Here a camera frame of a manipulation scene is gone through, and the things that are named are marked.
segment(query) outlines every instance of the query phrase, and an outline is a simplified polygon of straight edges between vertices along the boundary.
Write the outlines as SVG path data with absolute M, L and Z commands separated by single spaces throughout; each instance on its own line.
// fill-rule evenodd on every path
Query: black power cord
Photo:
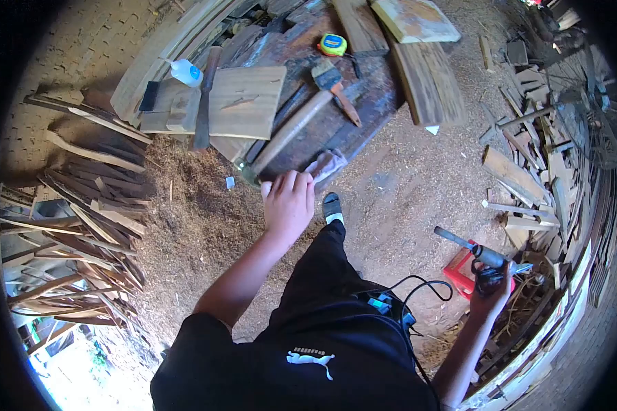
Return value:
M 404 339 L 404 343 L 407 345 L 407 350 L 411 353 L 411 357 L 414 358 L 414 363 L 416 363 L 416 366 L 419 369 L 420 375 L 423 377 L 423 380 L 425 380 L 425 383 L 428 385 L 429 389 L 431 390 L 432 395 L 434 396 L 434 399 L 436 401 L 437 409 L 439 411 L 441 411 L 441 400 L 439 399 L 439 396 L 437 395 L 436 390 L 432 386 L 432 382 L 428 378 L 427 373 L 425 372 L 425 370 L 423 370 L 423 367 L 420 365 L 419 359 L 416 357 L 416 354 L 414 354 L 414 348 L 411 345 L 411 336 L 412 335 L 419 335 L 420 337 L 422 337 L 423 335 L 421 333 L 418 333 L 413 327 L 411 327 L 411 329 L 416 334 L 409 333 L 409 330 L 405 331 L 402 319 L 404 317 L 404 312 L 407 309 L 407 302 L 409 301 L 411 296 L 414 294 L 414 292 L 416 292 L 416 291 L 420 290 L 421 288 L 427 286 L 427 287 L 429 287 L 434 292 L 434 294 L 436 294 L 437 297 L 439 297 L 441 299 L 441 301 L 450 301 L 452 299 L 452 285 L 448 284 L 445 281 L 441 281 L 439 279 L 433 279 L 433 280 L 428 281 L 428 280 L 424 279 L 423 277 L 420 277 L 419 275 L 408 275 L 408 276 L 404 277 L 399 282 L 397 282 L 396 284 L 392 285 L 389 288 L 386 288 L 386 289 L 373 289 L 373 290 L 368 290 L 368 291 L 356 292 L 356 294 L 364 294 L 364 293 L 368 293 L 368 292 L 380 292 L 380 293 L 382 293 L 382 292 L 386 292 L 386 291 L 391 291 L 392 289 L 394 289 L 398 285 L 404 283 L 405 281 L 407 281 L 410 278 L 417 278 L 420 281 L 422 281 L 422 283 L 417 285 L 416 287 L 414 287 L 414 289 L 412 289 L 409 292 L 409 294 L 407 295 L 407 298 L 405 298 L 404 300 L 400 300 L 399 298 L 397 298 L 396 296 L 394 296 L 392 294 L 385 294 L 385 295 L 387 295 L 388 297 L 391 297 L 392 299 L 394 299 L 396 301 L 402 302 L 402 310 L 401 310 L 401 314 L 400 314 L 400 325 L 401 325 L 401 329 L 402 329 L 402 336 L 403 336 L 403 339 Z M 448 296 L 448 298 L 443 298 L 441 296 L 441 294 L 439 294 L 439 292 L 436 291 L 436 289 L 434 289 L 433 284 L 442 284 L 442 285 L 445 285 L 446 287 L 448 287 L 448 290 L 450 291 L 450 295 Z

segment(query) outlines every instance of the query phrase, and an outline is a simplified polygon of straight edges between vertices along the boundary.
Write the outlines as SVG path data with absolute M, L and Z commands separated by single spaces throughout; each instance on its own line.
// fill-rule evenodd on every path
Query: dirt floor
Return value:
M 108 91 L 125 71 L 147 34 L 165 14 L 178 14 L 168 2 L 122 0 L 70 4 L 42 40 L 14 98 L 0 152 L 7 177 L 30 177 L 64 154 L 45 141 L 53 123 L 71 141 L 90 147 L 115 137 L 85 120 L 20 103 L 26 94 L 47 91 L 53 97 L 80 101 L 80 89 Z M 479 102 L 497 117 L 511 116 L 499 86 L 510 84 L 503 71 L 484 70 L 478 35 L 489 37 L 494 53 L 504 45 L 512 22 L 493 1 L 437 2 L 462 33 L 449 58 L 464 96 L 468 121 L 443 127 L 436 136 L 411 122 L 404 105 L 327 191 L 341 195 L 346 218 L 346 251 L 364 278 L 383 285 L 406 275 L 443 279 L 441 269 L 458 247 L 432 233 L 435 225 L 510 251 L 495 213 L 480 201 L 503 202 L 507 193 L 480 167 L 483 147 L 477 139 L 489 127 Z M 228 191 L 224 179 L 236 172 L 215 151 L 201 159 L 189 156 L 171 137 L 159 136 L 149 147 L 145 175 L 153 203 L 146 222 L 149 234 L 137 243 L 147 272 L 145 291 L 135 304 L 141 321 L 157 343 L 171 344 L 196 300 L 263 230 L 259 194 L 239 178 Z M 320 216 L 320 204 L 316 204 Z M 306 233 L 276 265 L 241 321 L 233 338 L 263 331 L 280 299 L 294 263 L 321 228 L 316 217 Z M 396 291 L 406 295 L 415 285 Z M 422 290 L 409 303 L 416 329 L 435 338 L 414 338 L 426 368 L 434 369 L 449 343 L 447 330 L 468 304 L 459 295 L 442 302 Z

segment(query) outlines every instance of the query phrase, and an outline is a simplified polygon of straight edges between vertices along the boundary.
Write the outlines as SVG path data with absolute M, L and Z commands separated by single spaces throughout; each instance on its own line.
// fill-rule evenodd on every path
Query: wooden workbench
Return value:
M 345 32 L 335 9 L 322 0 L 307 1 L 290 13 L 283 22 L 291 28 L 284 33 L 267 32 L 244 53 L 239 53 L 230 62 L 222 64 L 223 68 L 247 66 L 279 66 L 288 68 L 279 105 L 285 103 L 303 84 L 311 88 L 308 93 L 290 111 L 284 121 L 292 117 L 294 111 L 308 101 L 318 87 L 311 77 L 311 68 L 325 58 L 316 48 L 324 33 L 345 36 Z M 279 27 L 280 22 L 273 22 L 264 29 Z M 452 49 L 452 43 L 444 45 L 446 53 Z M 393 59 L 390 54 L 384 57 L 366 57 L 358 59 L 360 78 L 356 75 L 354 60 L 347 55 L 332 57 L 343 76 L 346 95 L 352 100 L 362 127 L 356 127 L 336 105 L 330 103 L 323 108 L 311 122 L 281 151 L 261 173 L 263 179 L 287 170 L 303 170 L 320 152 L 326 149 L 339 149 L 352 161 L 363 147 L 375 136 L 404 103 L 401 82 L 394 73 Z M 245 142 L 240 149 L 240 157 L 248 151 L 252 142 Z M 335 177 L 322 181 L 317 189 L 321 190 Z

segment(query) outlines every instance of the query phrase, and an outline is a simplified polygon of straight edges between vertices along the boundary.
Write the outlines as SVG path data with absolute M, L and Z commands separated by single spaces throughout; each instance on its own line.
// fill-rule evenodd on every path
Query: glue bottle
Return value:
M 178 61 L 171 61 L 170 59 L 163 59 L 172 65 L 172 77 L 178 81 L 187 84 L 189 87 L 197 87 L 203 80 L 203 73 L 201 70 L 190 63 L 186 59 Z

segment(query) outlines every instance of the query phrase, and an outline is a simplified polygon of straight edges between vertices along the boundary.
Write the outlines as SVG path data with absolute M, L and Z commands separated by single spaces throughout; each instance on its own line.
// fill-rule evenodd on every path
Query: hand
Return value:
M 285 246 L 299 238 L 313 218 L 315 193 L 309 173 L 288 171 L 261 184 L 265 233 Z
M 470 317 L 480 322 L 493 323 L 501 313 L 512 293 L 512 273 L 515 262 L 510 261 L 503 267 L 503 279 L 498 289 L 491 295 L 483 296 L 477 290 L 471 294 Z

